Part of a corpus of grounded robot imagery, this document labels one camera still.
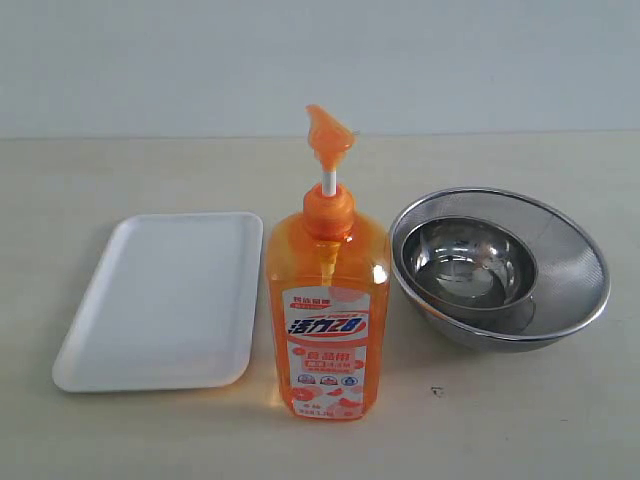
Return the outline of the orange dish soap pump bottle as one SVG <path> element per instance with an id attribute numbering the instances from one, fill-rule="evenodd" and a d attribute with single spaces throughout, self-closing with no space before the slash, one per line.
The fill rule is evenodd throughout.
<path id="1" fill-rule="evenodd" d="M 279 392 L 297 417 L 352 421 L 377 399 L 391 246 L 337 180 L 354 133 L 319 105 L 306 112 L 322 177 L 266 251 Z"/>

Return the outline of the small stainless steel bowl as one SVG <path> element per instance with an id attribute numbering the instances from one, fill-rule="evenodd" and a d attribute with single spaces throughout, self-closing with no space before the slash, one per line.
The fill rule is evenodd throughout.
<path id="1" fill-rule="evenodd" d="M 401 264 L 420 297 L 457 321 L 515 334 L 533 319 L 537 262 L 523 240 L 495 223 L 426 221 L 403 241 Z"/>

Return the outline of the white rectangular plastic tray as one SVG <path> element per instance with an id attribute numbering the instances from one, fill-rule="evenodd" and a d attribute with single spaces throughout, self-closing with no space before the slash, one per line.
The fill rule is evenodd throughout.
<path id="1" fill-rule="evenodd" d="M 114 229 L 52 367 L 68 393 L 217 388 L 249 364 L 263 222 L 137 215 Z"/>

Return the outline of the steel mesh strainer basket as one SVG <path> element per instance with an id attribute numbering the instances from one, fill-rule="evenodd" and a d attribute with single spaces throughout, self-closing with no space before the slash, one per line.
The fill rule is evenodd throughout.
<path id="1" fill-rule="evenodd" d="M 414 227 L 444 216 L 474 217 L 515 234 L 534 255 L 538 280 L 535 313 L 524 330 L 508 334 L 474 328 L 428 304 L 401 264 L 403 241 Z M 427 194 L 405 207 L 389 230 L 392 268 L 409 301 L 436 330 L 455 343 L 483 351 L 544 348 L 585 328 L 605 310 L 610 274 L 596 242 L 561 211 L 522 194 L 487 187 L 456 187 Z"/>

